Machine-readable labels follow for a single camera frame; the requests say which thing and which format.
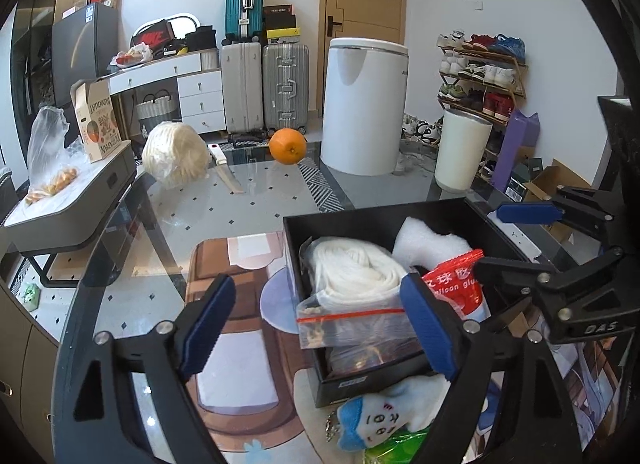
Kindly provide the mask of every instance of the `white trash can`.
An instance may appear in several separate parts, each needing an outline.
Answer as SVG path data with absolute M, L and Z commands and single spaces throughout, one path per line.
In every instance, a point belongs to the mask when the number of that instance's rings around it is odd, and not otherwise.
M 462 193 L 471 188 L 492 124 L 462 110 L 446 110 L 438 149 L 435 179 L 443 190 Z
M 409 50 L 369 38 L 334 38 L 324 92 L 321 159 L 353 175 L 396 168 Z

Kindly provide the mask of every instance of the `blue sneaker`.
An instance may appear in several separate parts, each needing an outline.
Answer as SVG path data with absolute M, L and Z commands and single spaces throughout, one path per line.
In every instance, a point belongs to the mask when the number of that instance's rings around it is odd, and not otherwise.
M 524 42 L 520 38 L 507 38 L 499 34 L 495 38 L 495 43 L 489 46 L 489 51 L 498 54 L 508 54 L 514 56 L 518 63 L 525 63 Z

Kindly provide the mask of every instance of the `blue gripper pad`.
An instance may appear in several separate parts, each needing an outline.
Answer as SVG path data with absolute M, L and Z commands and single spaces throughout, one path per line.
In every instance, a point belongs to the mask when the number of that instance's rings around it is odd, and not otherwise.
M 193 376 L 204 370 L 220 333 L 236 304 L 236 286 L 228 276 L 204 304 L 202 312 L 184 339 L 180 374 Z
M 458 314 L 438 300 L 415 273 L 402 279 L 400 300 L 431 368 L 452 381 L 462 364 L 462 321 Z
M 553 224 L 562 218 L 562 211 L 551 202 L 502 204 L 495 215 L 506 224 Z

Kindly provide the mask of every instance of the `plush toy keychain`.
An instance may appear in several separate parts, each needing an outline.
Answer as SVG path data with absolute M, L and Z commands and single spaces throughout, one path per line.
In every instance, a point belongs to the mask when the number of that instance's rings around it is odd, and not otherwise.
M 416 432 L 433 422 L 450 383 L 441 374 L 414 376 L 383 390 L 345 402 L 327 420 L 327 438 L 340 433 L 338 447 L 361 451 L 383 443 L 406 426 Z

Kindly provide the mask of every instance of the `shelf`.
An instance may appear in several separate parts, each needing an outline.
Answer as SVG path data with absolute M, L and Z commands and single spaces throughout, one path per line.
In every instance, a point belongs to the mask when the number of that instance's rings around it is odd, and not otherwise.
M 514 96 L 517 96 L 517 97 L 523 98 L 523 99 L 527 99 L 527 96 L 521 91 L 509 90 L 509 89 L 506 89 L 504 87 L 501 87 L 500 85 L 494 85 L 492 83 L 484 83 L 482 81 L 478 81 L 477 79 L 461 78 L 460 76 L 454 76 L 453 74 L 444 74 L 442 72 L 440 72 L 440 77 L 443 78 L 443 80 L 444 80 L 444 78 L 453 78 L 453 79 L 458 79 L 460 81 L 468 81 L 469 83 L 474 83 L 475 85 L 482 85 L 483 87 L 487 87 L 487 88 L 490 88 L 490 89 L 493 89 L 493 90 L 497 90 L 497 91 L 500 91 L 500 92 L 506 92 L 508 95 L 511 96 L 512 99 L 513 99 Z
M 482 112 L 473 110 L 472 108 L 465 107 L 464 105 L 461 105 L 459 102 L 456 102 L 456 101 L 451 101 L 445 98 L 438 97 L 438 102 L 440 103 L 440 105 L 449 105 L 449 107 L 451 108 L 455 108 L 456 110 L 462 110 L 463 112 L 468 112 L 469 114 L 473 114 L 475 116 L 478 116 L 479 118 L 486 119 L 487 121 L 490 121 L 493 124 L 497 124 L 498 126 L 507 126 L 508 124 L 508 121 L 503 121 L 495 117 L 488 116 L 486 114 L 483 114 Z
M 453 48 L 453 47 L 441 47 L 443 51 L 453 50 L 462 56 L 469 58 L 487 59 L 493 61 L 501 61 L 503 63 L 517 64 L 519 67 L 527 68 L 527 65 L 520 63 L 513 56 L 509 54 L 498 54 L 497 52 L 486 52 L 478 49 L 466 49 L 466 48 Z

